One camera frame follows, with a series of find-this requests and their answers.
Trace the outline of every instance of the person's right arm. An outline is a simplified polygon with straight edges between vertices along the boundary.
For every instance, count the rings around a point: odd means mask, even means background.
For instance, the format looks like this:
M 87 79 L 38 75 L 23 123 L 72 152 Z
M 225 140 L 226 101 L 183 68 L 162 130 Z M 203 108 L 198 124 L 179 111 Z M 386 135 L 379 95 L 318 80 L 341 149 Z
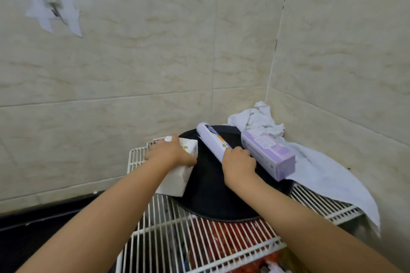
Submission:
M 226 185 L 258 212 L 313 273 L 400 273 L 376 251 L 314 211 L 265 183 L 249 151 L 227 149 Z

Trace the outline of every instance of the purple box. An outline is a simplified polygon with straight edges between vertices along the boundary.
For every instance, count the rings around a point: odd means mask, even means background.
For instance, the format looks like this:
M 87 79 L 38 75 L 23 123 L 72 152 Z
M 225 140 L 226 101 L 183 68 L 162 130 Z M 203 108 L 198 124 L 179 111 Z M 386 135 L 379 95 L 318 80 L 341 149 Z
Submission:
M 241 140 L 243 147 L 275 180 L 281 181 L 295 172 L 295 154 L 264 131 L 244 131 Z

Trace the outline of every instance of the black surface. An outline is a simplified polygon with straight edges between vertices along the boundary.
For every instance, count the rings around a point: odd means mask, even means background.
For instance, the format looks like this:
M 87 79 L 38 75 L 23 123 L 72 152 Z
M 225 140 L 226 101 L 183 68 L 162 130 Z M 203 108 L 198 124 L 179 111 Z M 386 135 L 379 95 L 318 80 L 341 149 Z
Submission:
M 241 132 L 234 126 L 213 126 L 222 138 L 234 148 L 241 146 Z M 259 217 L 250 206 L 225 186 L 222 165 L 207 146 L 199 139 L 195 130 L 180 135 L 182 138 L 198 140 L 198 161 L 192 170 L 182 197 L 174 197 L 175 202 L 189 212 L 216 221 L 238 222 Z M 259 164 L 256 173 L 266 183 L 280 192 L 290 195 L 292 180 L 277 182 Z
M 14 273 L 98 195 L 90 194 L 0 217 L 0 272 Z M 115 263 L 109 273 L 115 272 Z

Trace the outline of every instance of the towel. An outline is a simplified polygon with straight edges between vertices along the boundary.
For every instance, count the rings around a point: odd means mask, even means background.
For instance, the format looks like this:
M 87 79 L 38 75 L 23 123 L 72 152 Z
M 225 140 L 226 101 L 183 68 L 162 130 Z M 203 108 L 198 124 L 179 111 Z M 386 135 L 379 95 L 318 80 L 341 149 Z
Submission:
M 297 143 L 289 143 L 283 138 L 284 125 L 276 125 L 271 109 L 264 102 L 254 108 L 231 115 L 228 125 L 236 126 L 241 132 L 260 128 L 278 143 L 288 147 L 296 155 L 295 172 L 286 177 L 310 190 L 360 208 L 380 233 L 380 215 L 377 204 L 366 187 L 350 171 L 325 154 Z

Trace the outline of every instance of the white wire shelf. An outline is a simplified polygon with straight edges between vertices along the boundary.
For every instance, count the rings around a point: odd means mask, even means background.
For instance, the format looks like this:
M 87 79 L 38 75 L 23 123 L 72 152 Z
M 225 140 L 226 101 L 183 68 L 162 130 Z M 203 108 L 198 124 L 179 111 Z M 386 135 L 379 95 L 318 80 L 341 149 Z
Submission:
M 144 162 L 146 147 L 132 149 L 127 173 Z M 291 198 L 336 225 L 364 213 L 295 184 Z M 286 244 L 263 219 L 222 223 L 197 217 L 171 197 L 155 194 L 117 258 L 116 273 L 229 272 L 283 249 Z

